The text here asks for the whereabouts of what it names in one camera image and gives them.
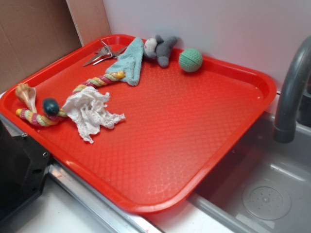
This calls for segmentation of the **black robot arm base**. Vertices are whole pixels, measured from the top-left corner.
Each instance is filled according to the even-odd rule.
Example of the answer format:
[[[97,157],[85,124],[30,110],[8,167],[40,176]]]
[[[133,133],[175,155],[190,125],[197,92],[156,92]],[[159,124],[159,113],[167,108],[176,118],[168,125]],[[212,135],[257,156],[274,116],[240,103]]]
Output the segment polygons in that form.
[[[29,135],[12,136],[0,124],[0,222],[43,192],[51,153]]]

